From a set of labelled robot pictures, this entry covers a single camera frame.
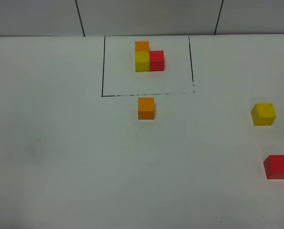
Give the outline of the template yellow cube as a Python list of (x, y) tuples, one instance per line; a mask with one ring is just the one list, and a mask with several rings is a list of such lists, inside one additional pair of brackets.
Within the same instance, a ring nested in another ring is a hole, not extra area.
[(136, 72), (149, 72), (150, 71), (149, 51), (135, 52), (135, 71)]

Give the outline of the template red cube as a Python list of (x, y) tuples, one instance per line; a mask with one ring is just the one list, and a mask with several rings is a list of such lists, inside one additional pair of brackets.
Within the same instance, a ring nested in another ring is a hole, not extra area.
[(164, 71), (165, 68), (165, 58), (164, 51), (150, 51), (150, 72)]

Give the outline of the template orange cube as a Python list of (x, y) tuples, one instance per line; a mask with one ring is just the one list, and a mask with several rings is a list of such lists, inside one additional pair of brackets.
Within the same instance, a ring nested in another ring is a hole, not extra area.
[(135, 51), (136, 52), (148, 52), (150, 50), (149, 41), (136, 41)]

